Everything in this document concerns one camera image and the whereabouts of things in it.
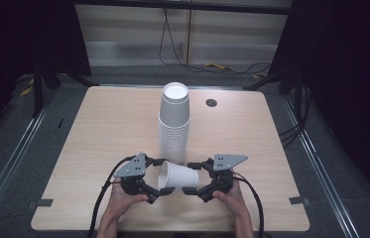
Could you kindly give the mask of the grey table bracket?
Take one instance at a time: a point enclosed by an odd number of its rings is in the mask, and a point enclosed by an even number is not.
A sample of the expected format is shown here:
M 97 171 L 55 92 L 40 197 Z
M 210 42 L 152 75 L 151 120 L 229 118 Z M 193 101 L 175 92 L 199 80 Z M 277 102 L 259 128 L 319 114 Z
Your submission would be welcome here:
M 290 197 L 289 201 L 290 201 L 291 205 L 296 205 L 296 204 L 302 204 L 304 206 L 310 205 L 309 200 L 305 197 L 302 197 L 302 196 Z

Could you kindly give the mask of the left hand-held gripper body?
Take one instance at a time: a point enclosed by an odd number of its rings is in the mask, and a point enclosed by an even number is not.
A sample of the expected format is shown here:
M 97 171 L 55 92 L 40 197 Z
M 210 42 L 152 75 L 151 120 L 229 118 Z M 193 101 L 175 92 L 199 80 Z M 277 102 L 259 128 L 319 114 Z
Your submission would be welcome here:
M 145 194 L 149 198 L 158 198 L 160 192 L 144 181 L 146 169 L 154 161 L 144 153 L 127 158 L 124 166 L 114 171 L 113 177 L 120 179 L 123 190 L 129 195 Z

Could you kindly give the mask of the metal floor rail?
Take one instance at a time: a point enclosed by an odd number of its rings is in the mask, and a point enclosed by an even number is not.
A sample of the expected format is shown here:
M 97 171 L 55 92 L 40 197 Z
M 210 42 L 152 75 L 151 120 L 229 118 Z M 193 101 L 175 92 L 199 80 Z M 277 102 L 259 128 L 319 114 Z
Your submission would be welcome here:
M 35 138 L 58 91 L 46 89 L 44 105 L 35 108 L 32 95 L 15 96 L 0 117 L 0 201 Z
M 286 96 L 284 98 L 284 103 L 287 112 L 292 120 L 294 126 L 298 129 L 298 137 L 308 155 L 308 159 L 311 166 L 317 176 L 317 179 L 324 191 L 326 199 L 339 223 L 339 226 L 344 233 L 345 238 L 360 238 L 358 231 L 354 225 L 354 222 L 346 208 L 343 204 L 330 176 L 325 169 L 322 160 L 309 137 L 308 131 L 301 127 L 301 122 L 296 116 L 296 107 L 292 100 Z

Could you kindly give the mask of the person's left hand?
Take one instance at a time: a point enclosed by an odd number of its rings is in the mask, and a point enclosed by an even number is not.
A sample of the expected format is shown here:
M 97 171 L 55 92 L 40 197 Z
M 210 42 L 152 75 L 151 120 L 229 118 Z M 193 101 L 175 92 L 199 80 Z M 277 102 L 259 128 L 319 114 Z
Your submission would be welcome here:
M 130 195 L 124 191 L 121 181 L 116 179 L 112 183 L 110 198 L 105 212 L 110 219 L 119 221 L 128 209 L 136 203 L 147 201 L 149 197 L 146 194 Z

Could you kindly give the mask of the person's right hand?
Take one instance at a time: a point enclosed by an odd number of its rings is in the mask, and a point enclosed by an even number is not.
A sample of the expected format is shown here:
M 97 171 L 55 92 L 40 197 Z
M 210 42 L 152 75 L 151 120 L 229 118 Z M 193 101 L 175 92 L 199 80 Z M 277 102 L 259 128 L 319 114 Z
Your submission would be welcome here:
M 238 180 L 233 181 L 233 187 L 227 193 L 216 190 L 212 196 L 223 202 L 236 220 L 243 220 L 250 216 Z

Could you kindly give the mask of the single white paper cup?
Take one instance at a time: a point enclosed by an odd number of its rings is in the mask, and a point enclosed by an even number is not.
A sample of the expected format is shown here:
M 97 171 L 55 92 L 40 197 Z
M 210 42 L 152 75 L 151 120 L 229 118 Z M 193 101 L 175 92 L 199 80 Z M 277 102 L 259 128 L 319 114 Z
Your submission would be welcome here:
M 197 187 L 197 185 L 197 171 L 170 162 L 162 163 L 158 177 L 158 188 Z

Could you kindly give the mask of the black curtain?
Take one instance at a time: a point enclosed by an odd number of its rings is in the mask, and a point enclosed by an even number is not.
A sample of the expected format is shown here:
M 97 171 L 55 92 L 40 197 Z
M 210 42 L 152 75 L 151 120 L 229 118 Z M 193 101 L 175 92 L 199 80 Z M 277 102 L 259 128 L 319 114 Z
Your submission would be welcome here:
M 293 0 L 271 71 L 285 66 L 370 181 L 370 0 Z
M 48 87 L 58 72 L 91 75 L 75 5 L 63 0 L 0 0 L 0 112 L 19 76 L 35 65 Z

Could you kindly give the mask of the stack of white paper cups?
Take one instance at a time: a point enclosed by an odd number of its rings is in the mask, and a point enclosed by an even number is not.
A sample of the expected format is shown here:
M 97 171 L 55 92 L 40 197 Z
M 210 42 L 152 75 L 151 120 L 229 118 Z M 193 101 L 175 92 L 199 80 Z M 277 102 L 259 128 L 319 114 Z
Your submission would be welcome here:
M 170 82 L 163 88 L 159 110 L 160 152 L 171 163 L 182 164 L 190 125 L 188 88 Z

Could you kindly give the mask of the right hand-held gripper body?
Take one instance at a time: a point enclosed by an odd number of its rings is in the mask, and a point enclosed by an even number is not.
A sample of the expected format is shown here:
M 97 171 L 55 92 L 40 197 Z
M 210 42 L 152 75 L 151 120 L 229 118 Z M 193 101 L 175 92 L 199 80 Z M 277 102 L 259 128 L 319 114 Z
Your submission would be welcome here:
M 232 169 L 248 159 L 245 155 L 217 154 L 213 159 L 201 163 L 201 167 L 208 171 L 211 183 L 198 191 L 198 197 L 204 202 L 213 199 L 212 194 L 219 190 L 227 193 L 233 187 Z

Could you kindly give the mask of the black metal stand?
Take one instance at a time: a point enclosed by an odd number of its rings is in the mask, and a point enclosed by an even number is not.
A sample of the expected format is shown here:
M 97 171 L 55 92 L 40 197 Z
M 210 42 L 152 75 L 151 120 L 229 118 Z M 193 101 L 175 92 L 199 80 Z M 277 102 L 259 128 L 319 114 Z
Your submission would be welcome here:
M 59 73 L 65 73 L 84 86 L 98 86 L 98 83 L 85 79 L 79 73 L 63 64 L 37 62 L 34 65 L 33 71 L 35 99 L 34 117 L 38 116 L 44 108 L 43 83 L 45 83 L 49 89 L 59 89 L 62 84 L 58 77 Z
M 281 95 L 289 94 L 298 80 L 299 69 L 295 66 L 285 66 L 276 72 L 269 73 L 267 76 L 260 79 L 254 84 L 244 86 L 244 90 L 257 91 L 261 87 L 269 83 L 278 82 L 278 92 Z

